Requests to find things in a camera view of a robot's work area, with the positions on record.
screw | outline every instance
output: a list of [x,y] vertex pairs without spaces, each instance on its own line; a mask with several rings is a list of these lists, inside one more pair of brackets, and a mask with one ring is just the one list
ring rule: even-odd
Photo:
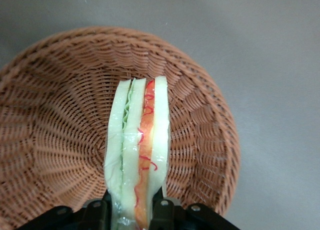
[[95,202],[94,204],[93,204],[93,207],[94,208],[98,208],[98,207],[100,207],[101,206],[101,202]]
[[201,210],[201,208],[198,205],[193,205],[191,209],[195,212],[199,212]]
[[63,209],[59,209],[56,214],[58,215],[62,215],[62,214],[65,214],[67,212],[67,209],[66,208],[63,208]]
[[169,202],[167,200],[162,200],[161,201],[161,205],[162,206],[168,206],[169,205]]

sandwich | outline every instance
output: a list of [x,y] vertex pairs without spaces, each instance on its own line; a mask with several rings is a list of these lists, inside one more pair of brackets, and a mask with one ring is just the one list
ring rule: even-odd
[[120,81],[106,137],[104,177],[112,198],[112,230],[147,230],[152,198],[165,186],[170,146],[164,76]]

wicker basket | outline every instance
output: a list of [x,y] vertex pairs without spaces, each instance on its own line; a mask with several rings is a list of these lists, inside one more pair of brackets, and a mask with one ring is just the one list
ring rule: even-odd
[[190,57],[132,29],[89,27],[46,38],[0,71],[0,229],[53,206],[78,210],[106,190],[105,138],[120,80],[168,79],[167,193],[223,215],[240,149],[220,90]]

gray table surface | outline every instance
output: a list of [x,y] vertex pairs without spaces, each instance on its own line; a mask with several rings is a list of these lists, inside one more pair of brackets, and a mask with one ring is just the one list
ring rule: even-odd
[[243,230],[320,228],[320,0],[0,0],[0,66],[89,25],[150,32],[214,78],[234,115]]

black plastic mount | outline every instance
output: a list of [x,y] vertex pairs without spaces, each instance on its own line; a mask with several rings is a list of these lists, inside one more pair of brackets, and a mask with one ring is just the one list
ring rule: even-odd
[[[66,206],[55,207],[17,230],[110,230],[112,200],[108,192],[101,200],[73,213]],[[160,189],[153,197],[149,230],[239,230],[204,204],[183,209],[164,199]]]

